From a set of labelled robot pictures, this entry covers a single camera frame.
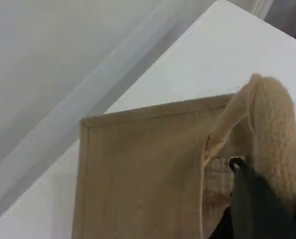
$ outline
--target white table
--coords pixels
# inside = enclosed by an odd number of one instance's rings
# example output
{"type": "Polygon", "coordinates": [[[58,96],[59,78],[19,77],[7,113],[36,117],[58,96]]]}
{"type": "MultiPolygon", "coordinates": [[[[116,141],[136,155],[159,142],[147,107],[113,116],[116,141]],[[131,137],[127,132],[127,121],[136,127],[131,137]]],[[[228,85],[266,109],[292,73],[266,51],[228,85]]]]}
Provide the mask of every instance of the white table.
{"type": "Polygon", "coordinates": [[[282,81],[296,104],[296,40],[219,0],[107,112],[234,93],[253,72],[282,81]]]}

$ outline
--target beige knit fabric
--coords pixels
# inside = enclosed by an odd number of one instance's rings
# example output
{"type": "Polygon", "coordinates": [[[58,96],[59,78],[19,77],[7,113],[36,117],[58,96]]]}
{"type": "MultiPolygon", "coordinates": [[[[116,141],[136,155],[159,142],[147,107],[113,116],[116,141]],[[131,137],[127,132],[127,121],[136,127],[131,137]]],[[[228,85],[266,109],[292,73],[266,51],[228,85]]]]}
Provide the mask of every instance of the beige knit fabric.
{"type": "Polygon", "coordinates": [[[247,121],[253,140],[252,166],[265,177],[287,210],[296,208],[296,119],[287,89],[272,77],[254,74],[229,102],[211,129],[205,162],[225,145],[229,132],[247,121]]]}
{"type": "Polygon", "coordinates": [[[84,119],[73,239],[207,238],[229,204],[227,159],[250,152],[242,122],[203,168],[207,135],[230,99],[84,119]]]}

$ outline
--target white surface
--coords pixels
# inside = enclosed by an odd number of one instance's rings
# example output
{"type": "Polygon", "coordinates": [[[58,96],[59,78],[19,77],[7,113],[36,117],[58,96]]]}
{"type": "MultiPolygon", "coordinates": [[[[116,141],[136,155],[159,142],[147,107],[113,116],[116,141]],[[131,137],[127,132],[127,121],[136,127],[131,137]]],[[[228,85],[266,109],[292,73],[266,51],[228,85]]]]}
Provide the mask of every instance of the white surface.
{"type": "Polygon", "coordinates": [[[0,218],[0,239],[70,239],[79,142],[0,218]]]}
{"type": "MultiPolygon", "coordinates": [[[[235,92],[252,72],[278,77],[296,102],[296,40],[219,1],[107,112],[235,92]]],[[[77,148],[74,144],[70,150],[77,148]]],[[[76,177],[78,156],[73,152],[63,156],[61,166],[55,164],[0,218],[0,238],[69,238],[74,180],[60,187],[68,192],[60,195],[49,182],[62,167],[71,167],[69,172],[76,177]],[[68,214],[55,211],[59,197],[69,201],[68,214]]]]}
{"type": "Polygon", "coordinates": [[[161,1],[0,0],[0,160],[161,1]]]}

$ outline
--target beige fabric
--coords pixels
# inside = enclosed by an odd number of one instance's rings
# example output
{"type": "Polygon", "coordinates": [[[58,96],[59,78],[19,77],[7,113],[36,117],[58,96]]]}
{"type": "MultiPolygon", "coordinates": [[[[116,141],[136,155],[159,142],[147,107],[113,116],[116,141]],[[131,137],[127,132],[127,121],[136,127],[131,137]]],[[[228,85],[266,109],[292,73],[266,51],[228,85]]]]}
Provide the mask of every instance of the beige fabric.
{"type": "MultiPolygon", "coordinates": [[[[233,175],[224,159],[204,170],[202,150],[230,98],[84,119],[73,239],[207,238],[233,175]]],[[[219,157],[245,154],[245,134],[240,124],[219,157]]]]}

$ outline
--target black fabric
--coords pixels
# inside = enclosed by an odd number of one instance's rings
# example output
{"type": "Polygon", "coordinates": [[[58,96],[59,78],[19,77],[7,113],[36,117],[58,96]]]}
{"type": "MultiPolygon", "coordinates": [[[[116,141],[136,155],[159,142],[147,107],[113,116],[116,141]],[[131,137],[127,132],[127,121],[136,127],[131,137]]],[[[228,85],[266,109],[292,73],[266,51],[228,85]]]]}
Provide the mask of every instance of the black fabric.
{"type": "Polygon", "coordinates": [[[266,180],[240,158],[230,166],[235,173],[232,206],[210,239],[296,239],[296,215],[290,217],[266,180]]]}
{"type": "Polygon", "coordinates": [[[223,217],[208,239],[234,239],[231,210],[226,208],[223,217]]]}

